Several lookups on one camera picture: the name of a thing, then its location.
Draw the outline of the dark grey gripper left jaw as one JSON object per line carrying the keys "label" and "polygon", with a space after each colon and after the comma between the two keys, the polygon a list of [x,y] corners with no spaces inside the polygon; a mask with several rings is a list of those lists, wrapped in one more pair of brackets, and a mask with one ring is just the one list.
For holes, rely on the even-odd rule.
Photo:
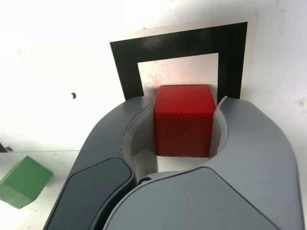
{"label": "dark grey gripper left jaw", "polygon": [[153,105],[149,97],[129,99],[94,126],[45,229],[102,229],[114,207],[138,180],[158,171]]}

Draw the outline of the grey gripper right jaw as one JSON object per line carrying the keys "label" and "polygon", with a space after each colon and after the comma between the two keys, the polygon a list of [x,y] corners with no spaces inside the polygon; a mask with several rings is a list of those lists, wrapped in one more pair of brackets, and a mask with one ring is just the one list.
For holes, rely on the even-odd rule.
{"label": "grey gripper right jaw", "polygon": [[298,166],[283,131],[248,101],[226,98],[216,114],[216,155],[136,187],[106,230],[301,229]]}

